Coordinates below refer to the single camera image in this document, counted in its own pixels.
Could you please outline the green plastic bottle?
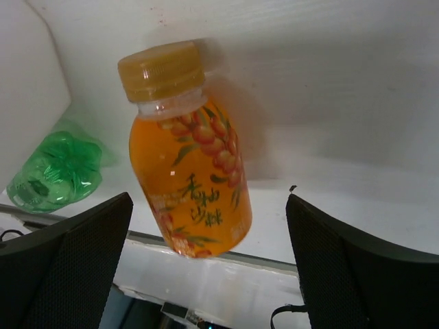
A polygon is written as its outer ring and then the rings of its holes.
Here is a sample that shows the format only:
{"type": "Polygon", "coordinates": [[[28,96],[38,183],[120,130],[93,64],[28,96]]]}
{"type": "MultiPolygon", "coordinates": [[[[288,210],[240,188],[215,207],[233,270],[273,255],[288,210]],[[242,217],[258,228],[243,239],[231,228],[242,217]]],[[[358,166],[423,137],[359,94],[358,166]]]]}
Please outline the green plastic bottle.
{"type": "Polygon", "coordinates": [[[102,183],[102,169],[118,159],[77,123],[60,119],[6,188],[10,201],[32,214],[79,202],[102,183]]]}

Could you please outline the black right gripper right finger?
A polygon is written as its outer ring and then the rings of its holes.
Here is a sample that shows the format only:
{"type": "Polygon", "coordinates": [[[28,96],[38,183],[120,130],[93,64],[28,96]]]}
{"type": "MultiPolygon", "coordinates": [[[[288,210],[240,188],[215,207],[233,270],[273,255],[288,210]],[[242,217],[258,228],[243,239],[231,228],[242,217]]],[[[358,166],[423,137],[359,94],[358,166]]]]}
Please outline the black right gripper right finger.
{"type": "Polygon", "coordinates": [[[312,328],[438,327],[438,255],[379,239],[295,194],[286,215],[312,328]]]}

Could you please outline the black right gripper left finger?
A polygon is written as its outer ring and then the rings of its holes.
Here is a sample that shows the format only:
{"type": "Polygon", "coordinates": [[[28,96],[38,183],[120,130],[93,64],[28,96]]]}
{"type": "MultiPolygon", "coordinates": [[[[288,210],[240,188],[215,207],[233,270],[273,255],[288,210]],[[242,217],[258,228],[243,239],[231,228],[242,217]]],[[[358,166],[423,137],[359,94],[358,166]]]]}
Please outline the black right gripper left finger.
{"type": "Polygon", "coordinates": [[[128,233],[121,193],[1,243],[2,328],[98,328],[128,233]]]}

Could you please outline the orange juice bottle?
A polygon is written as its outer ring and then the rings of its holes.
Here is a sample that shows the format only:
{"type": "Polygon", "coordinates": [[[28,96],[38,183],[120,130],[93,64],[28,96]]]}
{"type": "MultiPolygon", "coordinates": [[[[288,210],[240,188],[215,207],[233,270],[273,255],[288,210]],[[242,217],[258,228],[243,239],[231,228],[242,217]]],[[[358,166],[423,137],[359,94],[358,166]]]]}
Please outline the orange juice bottle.
{"type": "Polygon", "coordinates": [[[250,230],[250,196],[237,131],[205,92],[195,43],[152,47],[117,68],[138,108],[130,162],[165,242],[188,258],[230,251],[250,230]]]}

